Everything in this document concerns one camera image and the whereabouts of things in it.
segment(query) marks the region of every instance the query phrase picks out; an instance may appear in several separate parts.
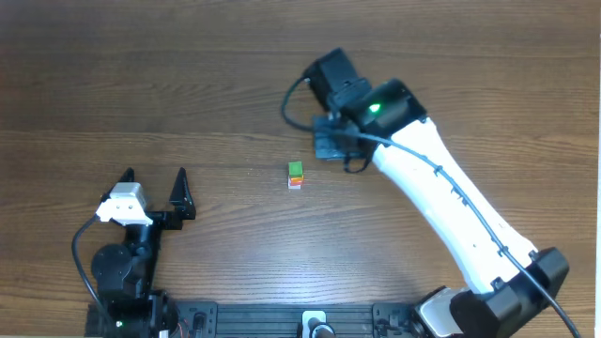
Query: cable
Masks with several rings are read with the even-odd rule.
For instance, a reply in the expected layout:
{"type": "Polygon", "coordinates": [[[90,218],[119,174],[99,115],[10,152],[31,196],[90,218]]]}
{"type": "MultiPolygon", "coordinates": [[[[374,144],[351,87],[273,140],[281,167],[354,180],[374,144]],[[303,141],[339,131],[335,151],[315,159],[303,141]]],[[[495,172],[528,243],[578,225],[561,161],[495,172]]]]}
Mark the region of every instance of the cable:
{"type": "Polygon", "coordinates": [[[90,280],[85,275],[84,267],[82,267],[82,262],[79,260],[79,255],[78,255],[78,250],[77,250],[77,242],[79,240],[79,237],[81,237],[82,234],[84,233],[84,231],[88,227],[90,227],[90,225],[92,225],[95,221],[97,221],[98,218],[99,217],[95,214],[84,225],[82,225],[82,227],[77,231],[77,233],[75,233],[75,236],[73,236],[73,241],[71,242],[71,252],[73,253],[73,260],[75,261],[75,266],[77,267],[77,271],[79,272],[79,275],[82,277],[82,280],[84,280],[84,284],[85,284],[85,287],[87,288],[87,291],[89,291],[90,295],[92,295],[92,298],[96,302],[96,307],[98,308],[98,311],[106,319],[106,321],[108,323],[107,327],[109,328],[109,330],[114,330],[115,322],[111,318],[111,315],[109,315],[108,311],[106,311],[106,308],[104,308],[104,306],[100,302],[100,299],[99,299],[98,295],[96,294],[96,291],[94,290],[94,286],[92,286],[92,283],[90,283],[90,280]]]}
{"type": "Polygon", "coordinates": [[[297,88],[297,86],[299,86],[301,84],[301,82],[303,82],[304,80],[305,80],[304,78],[299,78],[285,92],[285,94],[284,94],[284,100],[282,101],[282,106],[280,107],[280,113],[282,114],[282,117],[284,118],[285,123],[289,124],[290,126],[296,128],[296,129],[298,129],[300,131],[313,131],[313,127],[312,126],[306,126],[306,125],[303,125],[303,124],[295,121],[290,116],[288,116],[288,114],[285,111],[285,107],[287,106],[288,101],[290,100],[290,96],[292,95],[292,93],[294,92],[294,90],[297,88]]]}
{"type": "Polygon", "coordinates": [[[418,158],[419,160],[422,160],[423,162],[425,162],[426,164],[428,164],[429,166],[434,168],[435,173],[441,174],[449,183],[451,183],[453,190],[457,193],[457,195],[459,195],[459,197],[461,197],[463,199],[465,205],[470,207],[471,211],[473,211],[473,213],[476,215],[478,220],[482,223],[482,225],[486,229],[486,232],[490,235],[492,241],[495,242],[495,244],[497,244],[497,246],[499,247],[500,251],[505,256],[507,256],[507,259],[509,259],[509,261],[514,266],[516,266],[516,268],[532,282],[532,284],[536,287],[536,289],[538,289],[538,291],[543,295],[543,297],[553,307],[553,309],[555,310],[557,315],[559,315],[559,317],[563,320],[563,323],[565,323],[565,326],[570,330],[572,335],[577,338],[580,337],[580,333],[578,332],[576,325],[570,319],[570,317],[567,315],[567,313],[563,310],[562,306],[560,306],[560,304],[555,299],[553,299],[553,297],[551,295],[548,294],[548,292],[545,290],[545,288],[540,283],[538,283],[538,281],[534,278],[534,276],[532,276],[524,267],[522,267],[522,265],[516,260],[516,258],[513,257],[509,253],[509,249],[501,242],[499,237],[497,237],[497,234],[495,234],[495,231],[490,227],[490,225],[488,224],[488,222],[486,221],[486,219],[484,218],[482,213],[480,213],[480,210],[478,210],[478,208],[473,204],[473,202],[471,202],[470,198],[463,192],[463,190],[455,182],[455,180],[446,171],[444,171],[442,166],[435,164],[434,162],[430,161],[430,159],[428,159],[425,155],[420,154],[411,148],[402,146],[400,144],[397,144],[395,141],[381,138],[376,135],[366,134],[366,133],[362,133],[362,132],[354,132],[354,131],[336,131],[336,130],[327,130],[327,129],[324,129],[324,130],[320,129],[319,131],[320,132],[328,132],[328,133],[334,134],[334,135],[345,135],[345,136],[350,136],[350,137],[362,138],[365,140],[371,140],[371,141],[375,141],[378,143],[382,143],[384,145],[394,146],[394,147],[397,147],[397,148],[413,155],[414,157],[418,158]]]}

